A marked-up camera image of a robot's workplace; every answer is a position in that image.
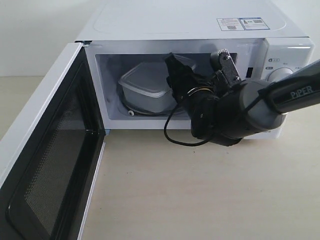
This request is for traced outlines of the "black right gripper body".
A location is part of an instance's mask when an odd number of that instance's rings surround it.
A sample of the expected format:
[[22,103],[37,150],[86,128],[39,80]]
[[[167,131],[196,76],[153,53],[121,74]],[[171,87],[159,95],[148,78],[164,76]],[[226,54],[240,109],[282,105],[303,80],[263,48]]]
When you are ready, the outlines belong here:
[[177,104],[190,118],[191,135],[200,140],[196,143],[180,142],[187,147],[214,143],[225,147],[238,144],[241,139],[231,139],[216,130],[216,106],[214,82],[211,77],[197,73],[182,73],[172,77],[172,94]]

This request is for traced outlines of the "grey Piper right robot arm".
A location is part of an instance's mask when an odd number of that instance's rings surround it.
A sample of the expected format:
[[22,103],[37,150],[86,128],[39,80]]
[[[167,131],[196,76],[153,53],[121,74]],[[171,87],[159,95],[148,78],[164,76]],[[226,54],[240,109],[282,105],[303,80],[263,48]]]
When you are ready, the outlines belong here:
[[196,146],[236,145],[245,137],[280,127],[288,113],[320,102],[318,61],[274,82],[241,79],[226,49],[210,55],[209,76],[195,73],[172,53],[164,61],[176,108],[188,114]]

